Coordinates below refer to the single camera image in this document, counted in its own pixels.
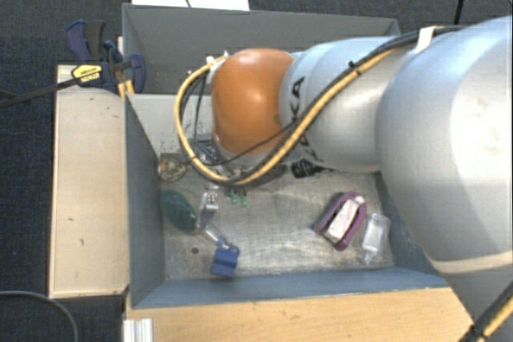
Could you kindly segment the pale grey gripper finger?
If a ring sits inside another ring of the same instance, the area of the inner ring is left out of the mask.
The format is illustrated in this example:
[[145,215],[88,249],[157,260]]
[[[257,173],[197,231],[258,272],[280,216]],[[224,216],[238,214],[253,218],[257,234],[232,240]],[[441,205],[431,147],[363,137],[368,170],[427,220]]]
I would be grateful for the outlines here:
[[201,197],[197,227],[205,229],[219,210],[218,194],[216,191],[205,191]]

